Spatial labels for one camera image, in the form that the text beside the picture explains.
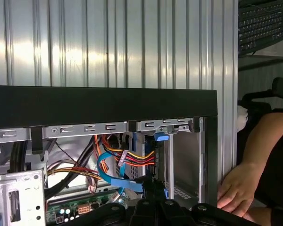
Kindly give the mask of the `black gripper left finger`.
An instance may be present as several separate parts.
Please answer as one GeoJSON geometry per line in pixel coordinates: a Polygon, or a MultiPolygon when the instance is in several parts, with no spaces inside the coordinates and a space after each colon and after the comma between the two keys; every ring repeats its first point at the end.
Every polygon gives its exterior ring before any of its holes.
{"type": "Polygon", "coordinates": [[[155,225],[158,180],[142,183],[143,199],[127,209],[116,202],[107,203],[69,222],[71,226],[153,226],[155,225]]]}

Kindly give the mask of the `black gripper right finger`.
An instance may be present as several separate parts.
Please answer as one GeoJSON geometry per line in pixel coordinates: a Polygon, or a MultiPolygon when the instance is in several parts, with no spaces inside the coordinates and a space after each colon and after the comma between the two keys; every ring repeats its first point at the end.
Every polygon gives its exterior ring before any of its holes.
{"type": "Polygon", "coordinates": [[[191,210],[168,199],[165,184],[155,181],[155,196],[158,201],[159,220],[164,226],[255,226],[244,218],[223,211],[207,203],[198,203],[191,210]]]}

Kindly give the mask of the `person bare hand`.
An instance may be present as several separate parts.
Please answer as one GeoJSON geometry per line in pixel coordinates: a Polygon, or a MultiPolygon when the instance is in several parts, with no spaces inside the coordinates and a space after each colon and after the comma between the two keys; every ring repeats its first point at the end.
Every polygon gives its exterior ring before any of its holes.
{"type": "Polygon", "coordinates": [[[224,178],[217,194],[217,207],[242,217],[253,202],[265,165],[241,163],[224,178]]]}

